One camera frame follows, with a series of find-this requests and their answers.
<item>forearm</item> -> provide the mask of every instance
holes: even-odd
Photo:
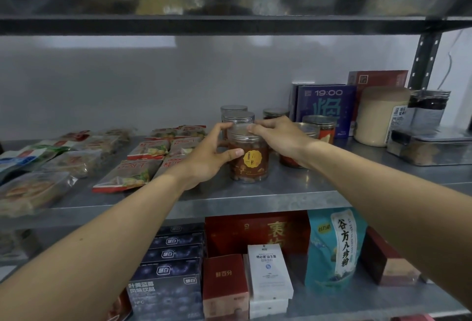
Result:
[[[472,198],[327,143],[302,154],[400,254],[472,307]]]
[[[0,285],[6,320],[100,320],[183,192],[162,175],[75,230]]]

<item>white wall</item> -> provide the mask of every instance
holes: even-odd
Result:
[[[458,114],[472,97],[470,34],[452,51],[446,124],[466,125],[472,114]],[[443,34],[432,87],[456,35]],[[345,83],[352,70],[410,70],[417,43],[418,36],[0,37],[0,139],[213,124],[220,106],[233,103],[260,116],[287,105],[293,79]]]

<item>yellow round sticker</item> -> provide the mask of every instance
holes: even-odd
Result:
[[[249,168],[256,168],[259,164],[261,164],[262,160],[263,155],[259,151],[248,151],[244,155],[244,164]]]

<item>plastic jar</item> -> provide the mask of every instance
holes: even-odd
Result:
[[[223,121],[223,115],[227,112],[234,111],[247,111],[247,106],[244,105],[224,105],[220,107],[221,111],[221,122]]]
[[[336,123],[338,117],[307,115],[302,118],[303,123],[315,124],[320,128],[318,139],[333,144],[334,134],[336,133]]]
[[[221,115],[222,122],[254,123],[254,112],[228,111]],[[223,139],[228,139],[228,130],[223,130]]]
[[[232,179],[244,183],[255,183],[267,178],[268,145],[256,134],[247,130],[251,123],[238,123],[228,130],[229,149],[242,148],[244,156],[229,162]]]
[[[418,101],[411,127],[415,129],[437,128],[444,114],[451,91],[426,90]]]
[[[354,138],[374,147],[385,147],[390,131],[403,122],[410,101],[405,87],[372,86],[364,89],[359,103]]]
[[[315,124],[303,123],[303,122],[296,122],[295,124],[298,126],[298,128],[300,128],[303,132],[305,132],[308,137],[318,138],[318,136],[320,135],[320,128]],[[287,167],[303,168],[301,165],[295,162],[294,159],[290,157],[285,157],[285,156],[280,155],[279,161],[281,164]]]
[[[286,108],[265,108],[263,110],[264,120],[270,120],[272,118],[278,118],[282,116],[288,117],[289,113],[289,110]]]
[[[419,105],[423,90],[410,90],[410,100],[408,101],[408,107],[405,114],[403,115],[402,127],[410,127],[412,124],[416,108]]]

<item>cream-colored plastic jar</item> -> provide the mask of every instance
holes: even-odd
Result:
[[[354,138],[360,143],[385,147],[390,131],[402,121],[410,90],[405,87],[372,86],[361,95]]]

